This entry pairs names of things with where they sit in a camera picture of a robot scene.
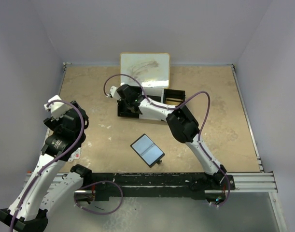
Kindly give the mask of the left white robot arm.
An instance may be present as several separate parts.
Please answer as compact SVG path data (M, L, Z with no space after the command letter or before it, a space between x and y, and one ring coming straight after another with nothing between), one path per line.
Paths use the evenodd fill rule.
M12 232L44 231L49 217L67 195L92 185L88 175L91 170L80 166L50 189L60 169L85 141L89 119L76 101L66 102L59 96L51 98L44 107L51 113L44 124L53 133L45 140L38 163L19 196L8 208L0 209L0 221Z

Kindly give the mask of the black leather card holder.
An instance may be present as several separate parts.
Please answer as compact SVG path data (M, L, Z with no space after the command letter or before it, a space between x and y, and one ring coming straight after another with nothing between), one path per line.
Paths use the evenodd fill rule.
M135 140L130 147L150 167L160 165L165 153L146 134Z

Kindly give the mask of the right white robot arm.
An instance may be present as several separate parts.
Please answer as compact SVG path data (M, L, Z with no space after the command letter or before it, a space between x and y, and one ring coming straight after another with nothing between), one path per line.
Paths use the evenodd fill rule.
M145 92L137 93L133 87L122 85L111 87L112 98L123 102L127 109L143 116L163 120L169 126L172 136L180 143L186 144L203 167L207 175L208 185L212 189L219 189L225 181L230 184L224 166L213 156L201 138L204 123L201 128L198 121L183 102L178 106L169 106L156 102L147 97Z

